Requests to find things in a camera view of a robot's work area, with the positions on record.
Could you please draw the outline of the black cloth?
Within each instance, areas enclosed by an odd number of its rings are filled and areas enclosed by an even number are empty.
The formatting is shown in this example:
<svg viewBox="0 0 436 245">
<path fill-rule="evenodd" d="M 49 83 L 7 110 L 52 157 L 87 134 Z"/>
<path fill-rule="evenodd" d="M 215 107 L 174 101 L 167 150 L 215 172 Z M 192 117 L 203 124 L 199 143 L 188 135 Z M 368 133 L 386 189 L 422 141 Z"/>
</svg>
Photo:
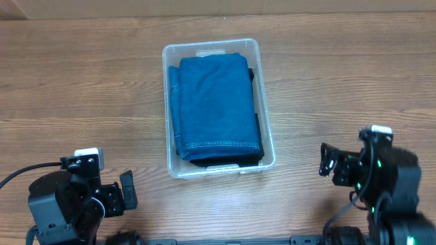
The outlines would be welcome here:
<svg viewBox="0 0 436 245">
<path fill-rule="evenodd" d="M 254 165 L 263 156 L 247 68 L 183 71 L 179 76 L 182 159 L 197 165 Z"/>
</svg>

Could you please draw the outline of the teal blue towel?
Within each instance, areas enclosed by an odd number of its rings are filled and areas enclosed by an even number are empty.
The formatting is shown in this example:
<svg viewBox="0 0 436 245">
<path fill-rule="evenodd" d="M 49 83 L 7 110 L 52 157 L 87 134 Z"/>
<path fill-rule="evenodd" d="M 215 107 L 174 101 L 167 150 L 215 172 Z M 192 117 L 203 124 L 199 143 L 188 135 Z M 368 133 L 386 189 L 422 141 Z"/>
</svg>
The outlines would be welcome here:
<svg viewBox="0 0 436 245">
<path fill-rule="evenodd" d="M 239 53 L 169 67 L 174 141 L 182 160 L 254 155 L 260 140 L 247 60 Z"/>
</svg>

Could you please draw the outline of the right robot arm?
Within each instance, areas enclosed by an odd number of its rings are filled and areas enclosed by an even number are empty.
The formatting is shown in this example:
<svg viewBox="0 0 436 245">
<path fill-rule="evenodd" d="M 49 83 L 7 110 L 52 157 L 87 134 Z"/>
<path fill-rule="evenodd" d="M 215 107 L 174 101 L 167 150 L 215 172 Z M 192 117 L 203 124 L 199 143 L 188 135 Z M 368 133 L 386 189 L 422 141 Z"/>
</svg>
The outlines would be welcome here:
<svg viewBox="0 0 436 245">
<path fill-rule="evenodd" d="M 321 145 L 319 174 L 332 176 L 336 186 L 348 186 L 349 207 L 361 201 L 368 211 L 369 234 L 357 227 L 335 227 L 343 208 L 324 225 L 323 244 L 434 244 L 435 225 L 417 211 L 421 169 L 416 154 L 393 146 L 389 127 L 363 129 L 360 152 Z"/>
</svg>

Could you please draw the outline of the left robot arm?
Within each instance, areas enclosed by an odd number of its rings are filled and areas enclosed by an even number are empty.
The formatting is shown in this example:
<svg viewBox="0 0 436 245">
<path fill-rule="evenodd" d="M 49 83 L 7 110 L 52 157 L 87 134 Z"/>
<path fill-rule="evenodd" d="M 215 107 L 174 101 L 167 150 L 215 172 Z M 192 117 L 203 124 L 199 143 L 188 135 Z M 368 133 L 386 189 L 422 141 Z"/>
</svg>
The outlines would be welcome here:
<svg viewBox="0 0 436 245">
<path fill-rule="evenodd" d="M 61 169 L 29 186 L 28 205 L 40 244 L 96 244 L 105 218 L 134 210 L 138 199 L 132 171 L 120 183 L 103 185 L 98 154 L 63 157 Z"/>
</svg>

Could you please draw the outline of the clear plastic container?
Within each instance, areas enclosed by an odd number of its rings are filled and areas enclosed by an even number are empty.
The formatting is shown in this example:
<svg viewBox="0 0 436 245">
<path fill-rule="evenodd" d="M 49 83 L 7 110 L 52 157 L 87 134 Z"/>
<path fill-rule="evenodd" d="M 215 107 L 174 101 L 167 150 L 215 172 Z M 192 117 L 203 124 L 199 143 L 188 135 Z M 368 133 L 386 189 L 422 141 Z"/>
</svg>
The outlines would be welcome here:
<svg viewBox="0 0 436 245">
<path fill-rule="evenodd" d="M 260 135 L 264 156 L 258 161 L 257 165 L 251 167 L 239 167 L 236 164 L 198 167 L 189 161 L 180 159 L 176 153 L 172 115 L 170 111 L 169 66 L 178 67 L 181 59 L 187 57 L 232 53 L 239 53 L 244 56 L 247 60 L 248 67 L 252 68 L 254 72 L 252 82 L 253 102 L 260 123 Z M 268 100 L 264 86 L 260 49 L 256 40 L 252 38 L 242 38 L 187 44 L 169 44 L 162 50 L 162 63 L 166 118 L 166 158 L 168 172 L 173 178 L 193 179 L 217 174 L 250 174 L 266 171 L 275 165 L 275 145 L 270 127 Z"/>
</svg>

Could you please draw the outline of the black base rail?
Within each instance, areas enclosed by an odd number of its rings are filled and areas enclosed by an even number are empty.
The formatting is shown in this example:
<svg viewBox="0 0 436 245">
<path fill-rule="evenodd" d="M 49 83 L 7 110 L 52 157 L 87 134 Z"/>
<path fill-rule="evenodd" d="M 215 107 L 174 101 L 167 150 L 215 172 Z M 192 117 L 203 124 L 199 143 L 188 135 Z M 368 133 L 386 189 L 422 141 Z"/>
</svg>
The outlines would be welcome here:
<svg viewBox="0 0 436 245">
<path fill-rule="evenodd" d="M 293 235 L 290 238 L 258 238 L 233 240 L 146 239 L 136 231 L 118 232 L 97 245 L 324 245 L 321 235 Z"/>
</svg>

